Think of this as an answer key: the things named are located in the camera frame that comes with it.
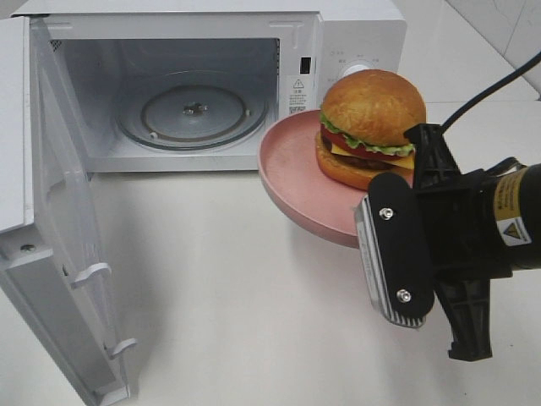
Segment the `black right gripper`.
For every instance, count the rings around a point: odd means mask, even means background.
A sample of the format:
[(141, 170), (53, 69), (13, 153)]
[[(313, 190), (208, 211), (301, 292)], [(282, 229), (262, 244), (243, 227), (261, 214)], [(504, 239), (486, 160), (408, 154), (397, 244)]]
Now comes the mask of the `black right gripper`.
[(484, 172), (461, 175), (441, 125), (404, 136), (415, 147), (413, 187), (383, 173), (366, 194), (391, 307), (426, 316), (436, 292), (451, 326), (449, 358), (491, 358), (490, 279), (510, 277), (512, 266), (483, 211)]

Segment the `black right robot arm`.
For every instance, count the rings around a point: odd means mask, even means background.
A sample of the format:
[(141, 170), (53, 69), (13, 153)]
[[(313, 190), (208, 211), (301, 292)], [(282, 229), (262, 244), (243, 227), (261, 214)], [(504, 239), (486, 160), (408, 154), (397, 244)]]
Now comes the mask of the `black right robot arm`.
[(371, 303), (408, 328), (440, 304), (449, 357), (487, 359), (491, 281), (540, 266), (540, 168), (508, 157), (463, 173), (439, 125), (406, 137), (416, 148), (413, 181), (376, 176), (355, 211)]

